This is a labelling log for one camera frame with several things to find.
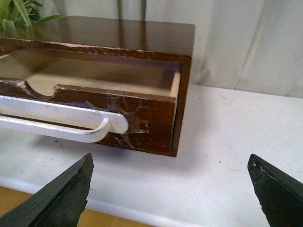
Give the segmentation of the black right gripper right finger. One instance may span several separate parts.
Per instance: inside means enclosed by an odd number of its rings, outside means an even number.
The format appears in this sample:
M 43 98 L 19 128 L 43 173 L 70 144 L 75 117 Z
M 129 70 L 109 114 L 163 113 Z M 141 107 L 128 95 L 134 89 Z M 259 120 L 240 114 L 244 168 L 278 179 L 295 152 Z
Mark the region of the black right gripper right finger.
M 303 184 L 255 154 L 251 154 L 247 168 L 269 225 L 301 227 Z

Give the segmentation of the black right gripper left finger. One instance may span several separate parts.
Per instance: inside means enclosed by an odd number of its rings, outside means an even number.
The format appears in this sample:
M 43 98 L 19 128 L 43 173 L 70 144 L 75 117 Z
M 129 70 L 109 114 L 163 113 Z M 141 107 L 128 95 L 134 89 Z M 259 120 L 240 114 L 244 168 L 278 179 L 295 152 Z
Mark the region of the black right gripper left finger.
M 0 218 L 2 227 L 75 227 L 87 204 L 93 158 L 85 155 Z

